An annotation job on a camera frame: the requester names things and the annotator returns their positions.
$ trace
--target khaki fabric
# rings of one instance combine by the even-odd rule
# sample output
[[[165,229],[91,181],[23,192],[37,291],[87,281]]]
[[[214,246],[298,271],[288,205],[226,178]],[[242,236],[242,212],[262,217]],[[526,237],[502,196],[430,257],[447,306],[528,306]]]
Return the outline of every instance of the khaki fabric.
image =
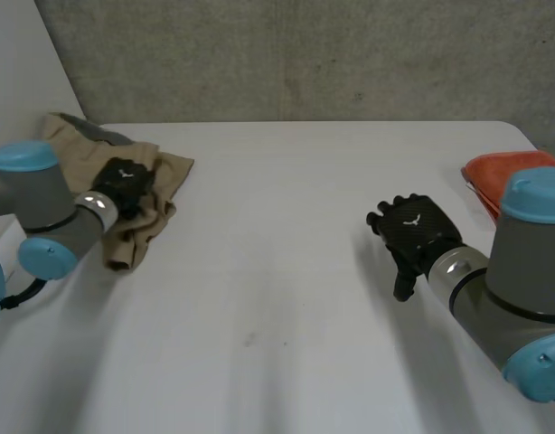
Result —
[[[135,269],[145,257],[149,241],[175,214],[171,199],[189,174],[193,160],[159,152],[159,146],[152,143],[111,146],[102,140],[91,140],[54,114],[46,117],[41,139],[51,144],[75,195],[89,190],[97,173],[113,157],[130,159],[155,170],[153,189],[140,201],[142,212],[130,221],[119,219],[103,237],[105,265],[114,270]]]

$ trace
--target red cloth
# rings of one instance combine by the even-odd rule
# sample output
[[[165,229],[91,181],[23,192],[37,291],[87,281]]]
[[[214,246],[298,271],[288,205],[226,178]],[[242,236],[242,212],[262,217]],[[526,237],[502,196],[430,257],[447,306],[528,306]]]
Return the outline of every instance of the red cloth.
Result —
[[[511,175],[534,167],[555,167],[555,157],[544,151],[486,154],[469,161],[463,174],[496,221],[501,213],[504,187]]]

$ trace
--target table surface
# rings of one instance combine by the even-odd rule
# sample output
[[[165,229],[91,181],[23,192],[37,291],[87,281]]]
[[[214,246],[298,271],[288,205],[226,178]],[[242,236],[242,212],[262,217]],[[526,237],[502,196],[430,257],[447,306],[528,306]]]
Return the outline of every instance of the table surface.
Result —
[[[460,168],[531,150],[518,129],[108,127],[195,166],[137,271],[104,270],[98,246],[2,314],[0,434],[555,433],[555,404],[505,383],[424,281],[392,298],[365,223],[379,201],[425,193],[488,254],[494,225]]]

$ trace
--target concrete wall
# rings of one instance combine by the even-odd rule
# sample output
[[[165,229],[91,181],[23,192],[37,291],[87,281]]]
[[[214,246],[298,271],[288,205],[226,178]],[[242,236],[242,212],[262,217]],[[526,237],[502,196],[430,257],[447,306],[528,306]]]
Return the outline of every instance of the concrete wall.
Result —
[[[98,122],[500,119],[555,152],[555,1],[36,3]]]
[[[0,146],[35,137],[42,115],[82,116],[32,0],[0,0]],[[0,218],[0,232],[11,221]]]

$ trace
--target robotic hand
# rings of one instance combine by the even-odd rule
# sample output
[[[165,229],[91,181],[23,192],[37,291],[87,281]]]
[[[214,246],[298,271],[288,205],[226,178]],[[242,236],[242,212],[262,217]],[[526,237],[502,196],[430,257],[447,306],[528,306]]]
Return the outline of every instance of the robotic hand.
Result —
[[[381,202],[367,222],[398,266],[395,298],[408,300],[424,274],[507,382],[555,401],[555,168],[515,174],[501,208],[490,260],[427,196]]]
[[[370,212],[367,222],[398,266],[394,297],[403,302],[414,293],[418,276],[428,277],[436,259],[464,244],[454,223],[427,196],[396,196],[392,205],[380,202],[378,210],[381,216]]]
[[[66,277],[118,218],[140,212],[155,173],[132,160],[112,158],[89,191],[73,199],[49,144],[14,143],[0,148],[0,215],[14,214],[26,233],[18,250],[36,280],[23,293],[5,297],[0,268],[0,309],[34,297],[48,280]]]

